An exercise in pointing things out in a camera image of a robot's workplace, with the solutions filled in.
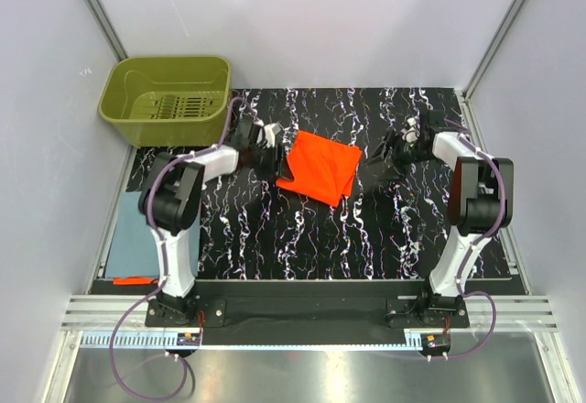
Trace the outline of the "orange t shirt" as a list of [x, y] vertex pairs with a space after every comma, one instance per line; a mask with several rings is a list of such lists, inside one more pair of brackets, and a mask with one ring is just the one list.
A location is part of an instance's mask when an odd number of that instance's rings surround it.
[[352, 193], [363, 151], [306, 131], [299, 131], [287, 156], [293, 180], [276, 185], [336, 208]]

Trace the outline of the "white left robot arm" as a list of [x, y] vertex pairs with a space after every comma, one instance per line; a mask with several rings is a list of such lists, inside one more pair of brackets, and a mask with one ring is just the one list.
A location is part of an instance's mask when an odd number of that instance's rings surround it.
[[242, 118], [232, 134], [199, 151], [156, 156], [143, 186], [138, 210], [155, 240], [159, 266], [157, 289], [146, 297], [146, 324], [186, 326], [202, 317], [196, 275], [191, 267], [190, 230], [201, 217], [205, 184], [240, 169], [261, 180], [291, 180], [286, 148], [278, 140], [279, 123]]

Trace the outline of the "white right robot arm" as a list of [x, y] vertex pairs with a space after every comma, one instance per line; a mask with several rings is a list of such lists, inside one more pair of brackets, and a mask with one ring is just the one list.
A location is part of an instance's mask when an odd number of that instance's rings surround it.
[[399, 181], [411, 165], [437, 160], [452, 172], [447, 207], [450, 233], [438, 264], [417, 298], [402, 311], [389, 311], [390, 323], [419, 321], [439, 326], [462, 316], [465, 284], [476, 259], [513, 216], [514, 163], [474, 145], [464, 127], [423, 111], [401, 129], [389, 129], [368, 165], [383, 163], [383, 180]]

